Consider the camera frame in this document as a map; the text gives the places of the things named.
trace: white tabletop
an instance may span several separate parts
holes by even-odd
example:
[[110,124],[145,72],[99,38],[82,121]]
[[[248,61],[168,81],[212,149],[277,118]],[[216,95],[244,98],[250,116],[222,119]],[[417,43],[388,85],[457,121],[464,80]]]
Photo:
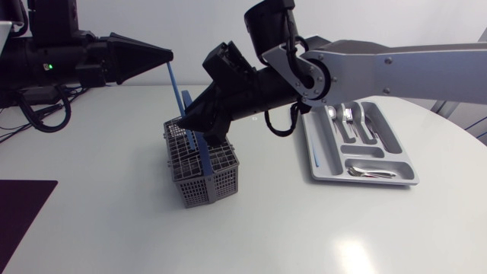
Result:
[[259,114],[228,134],[239,192],[184,209],[162,136],[172,89],[90,91],[61,132],[0,144],[2,179],[59,181],[5,273],[487,273],[487,148],[414,104],[373,100],[418,186],[315,181],[301,121],[279,138]]

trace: cable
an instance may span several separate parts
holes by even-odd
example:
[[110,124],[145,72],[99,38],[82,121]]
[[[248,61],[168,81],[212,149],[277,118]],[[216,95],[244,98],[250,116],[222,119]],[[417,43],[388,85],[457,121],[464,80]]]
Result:
[[[74,100],[76,100],[78,97],[80,97],[82,94],[85,94],[87,91],[89,91],[90,89],[89,88],[83,88],[81,89],[81,91],[79,91],[76,95],[74,95],[70,100],[69,100],[69,103],[72,103]],[[60,111],[62,109],[63,105],[61,104],[56,104],[56,105],[53,105],[53,106],[49,106],[49,107],[45,107],[41,110],[38,110],[36,111],[36,114],[39,115],[39,118],[42,120],[58,111]],[[29,129],[30,127],[32,127],[31,124],[27,123],[25,125],[22,125],[22,126],[18,126],[16,128],[18,128],[16,131],[14,132],[9,132],[7,134],[4,134],[4,135],[0,135],[0,138],[3,138],[3,139],[0,139],[0,144],[7,141],[8,139],[10,139],[11,137],[13,137],[14,135],[18,134],[19,132],[23,132],[24,130],[26,129]]]
[[61,97],[62,102],[64,103],[65,109],[65,118],[64,120],[57,126],[46,126],[44,125],[43,121],[40,119],[39,115],[32,110],[32,107],[29,103],[25,100],[24,95],[17,94],[15,100],[17,101],[18,106],[21,108],[22,112],[24,113],[25,117],[29,121],[29,123],[41,132],[46,133],[53,133],[63,129],[71,119],[71,104],[66,97],[64,91],[61,90],[60,87],[56,87],[59,96]]
[[264,113],[264,117],[266,118],[266,125],[271,130],[272,133],[276,134],[279,137],[286,137],[293,133],[294,129],[296,128],[296,123],[298,121],[298,114],[299,114],[298,103],[292,104],[289,112],[291,113],[291,128],[285,131],[281,131],[281,130],[274,129],[274,127],[272,127],[269,118],[269,111],[266,110],[266,112]]
[[[313,79],[306,74],[304,74],[299,65],[298,65],[298,58],[296,57],[296,36],[294,35],[294,22],[291,20],[290,11],[287,11],[285,14],[286,21],[288,22],[288,32],[289,32],[289,39],[286,42],[286,55],[288,57],[288,64],[289,68],[291,69],[292,73],[303,83],[306,88],[311,88],[313,86]],[[308,48],[306,41],[302,37],[298,37],[300,41],[304,41],[304,48]]]
[[478,135],[476,138],[478,139],[478,138],[480,138],[480,137],[482,137],[482,136],[484,136],[484,135],[487,135],[487,132],[484,132],[484,133],[482,133],[481,135]]
[[25,11],[24,4],[22,3],[22,0],[18,0],[18,1],[20,2],[21,5],[22,18],[24,19],[24,26],[22,26],[21,29],[18,30],[18,32],[10,32],[10,34],[8,35],[9,38],[21,37],[29,29],[29,17],[27,16],[27,12]]
[[480,119],[479,121],[475,122],[474,124],[472,124],[471,126],[467,127],[465,130],[468,130],[469,128],[471,128],[472,126],[482,122],[483,120],[487,119],[487,116],[483,117],[482,119]]

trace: cutlery tray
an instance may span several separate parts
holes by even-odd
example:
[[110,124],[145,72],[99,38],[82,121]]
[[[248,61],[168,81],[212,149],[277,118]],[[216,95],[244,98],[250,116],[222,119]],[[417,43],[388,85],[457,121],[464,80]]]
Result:
[[[335,120],[327,107],[314,107],[302,116],[313,178],[391,185],[419,183],[407,153],[378,105],[352,101],[334,107]],[[345,108],[352,110],[351,123],[343,114]],[[350,167],[388,170],[396,176],[357,177],[349,174]]]

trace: background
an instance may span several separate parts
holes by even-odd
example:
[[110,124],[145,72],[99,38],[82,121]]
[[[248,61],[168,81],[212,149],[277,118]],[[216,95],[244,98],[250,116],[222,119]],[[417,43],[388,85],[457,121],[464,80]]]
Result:
[[[81,30],[97,36],[116,32],[172,49],[178,84],[209,84],[202,67],[208,53],[233,40],[251,65],[261,69],[244,23],[244,13],[260,0],[78,0]],[[303,37],[331,41],[364,40],[385,46],[473,43],[487,27],[487,2],[474,0],[295,0],[294,16]],[[127,85],[170,84],[161,66]],[[426,108],[434,101],[412,100]],[[487,107],[461,104],[450,120],[463,129],[487,116]],[[477,137],[487,119],[469,129]],[[487,143],[487,135],[479,138]]]

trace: black mat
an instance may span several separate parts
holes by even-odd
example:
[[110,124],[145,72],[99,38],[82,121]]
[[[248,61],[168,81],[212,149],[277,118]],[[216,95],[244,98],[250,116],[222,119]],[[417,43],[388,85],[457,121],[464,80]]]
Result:
[[57,181],[0,180],[0,272],[3,272]]

